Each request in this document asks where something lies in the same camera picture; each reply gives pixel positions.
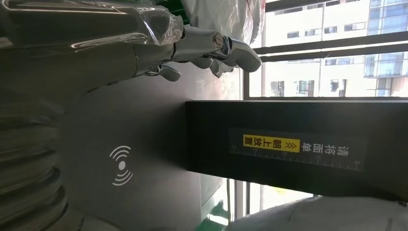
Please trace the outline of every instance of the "arrow symbol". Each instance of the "arrow symbol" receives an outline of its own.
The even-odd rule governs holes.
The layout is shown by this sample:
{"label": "arrow symbol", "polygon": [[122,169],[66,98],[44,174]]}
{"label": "arrow symbol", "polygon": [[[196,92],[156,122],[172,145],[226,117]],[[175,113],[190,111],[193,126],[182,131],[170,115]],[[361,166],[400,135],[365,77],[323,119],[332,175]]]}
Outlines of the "arrow symbol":
{"label": "arrow symbol", "polygon": [[285,146],[285,148],[295,148],[296,147],[296,144],[294,144],[294,143],[288,143],[288,142],[285,142],[285,144],[286,144],[286,146]]}

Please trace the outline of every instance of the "nfc icon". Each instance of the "nfc icon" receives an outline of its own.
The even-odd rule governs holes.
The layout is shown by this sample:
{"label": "nfc icon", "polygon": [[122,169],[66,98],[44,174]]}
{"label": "nfc icon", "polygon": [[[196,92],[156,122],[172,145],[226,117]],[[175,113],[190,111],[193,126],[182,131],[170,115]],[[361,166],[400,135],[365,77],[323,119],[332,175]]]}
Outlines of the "nfc icon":
{"label": "nfc icon", "polygon": [[133,177],[133,173],[131,173],[129,170],[125,170],[126,168],[126,162],[123,160],[124,158],[127,158],[128,154],[130,151],[130,147],[128,146],[119,146],[115,148],[111,154],[109,155],[110,158],[114,159],[116,162],[119,162],[118,168],[121,171],[119,174],[117,174],[117,178],[115,178],[115,181],[112,183],[114,186],[122,186],[126,184],[130,178]]}

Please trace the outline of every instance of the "yellow label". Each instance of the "yellow label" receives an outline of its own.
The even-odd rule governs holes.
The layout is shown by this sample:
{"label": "yellow label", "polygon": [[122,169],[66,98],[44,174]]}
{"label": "yellow label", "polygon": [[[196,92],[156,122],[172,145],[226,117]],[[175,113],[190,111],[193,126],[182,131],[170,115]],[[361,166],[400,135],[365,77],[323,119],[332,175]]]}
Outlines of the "yellow label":
{"label": "yellow label", "polygon": [[300,151],[300,140],[270,136],[243,136],[244,147],[278,150],[284,152],[298,153]]}

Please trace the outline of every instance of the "building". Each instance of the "building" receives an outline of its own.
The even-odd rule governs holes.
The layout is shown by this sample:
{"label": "building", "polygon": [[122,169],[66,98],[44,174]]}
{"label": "building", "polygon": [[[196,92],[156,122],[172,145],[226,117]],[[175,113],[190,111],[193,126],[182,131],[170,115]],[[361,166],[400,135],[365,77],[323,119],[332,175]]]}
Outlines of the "building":
{"label": "building", "polygon": [[[267,47],[407,31],[408,0],[333,0],[266,13]],[[260,41],[254,47],[260,47]],[[408,96],[408,52],[264,63],[251,96]]]}

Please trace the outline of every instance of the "green object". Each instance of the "green object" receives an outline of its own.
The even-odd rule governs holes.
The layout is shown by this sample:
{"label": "green object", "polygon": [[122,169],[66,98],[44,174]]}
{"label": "green object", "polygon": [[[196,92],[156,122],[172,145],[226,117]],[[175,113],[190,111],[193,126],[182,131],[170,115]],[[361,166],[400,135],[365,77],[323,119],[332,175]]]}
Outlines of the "green object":
{"label": "green object", "polygon": [[156,0],[157,5],[166,7],[172,14],[181,16],[184,25],[190,24],[190,20],[186,15],[183,4],[180,0]]}

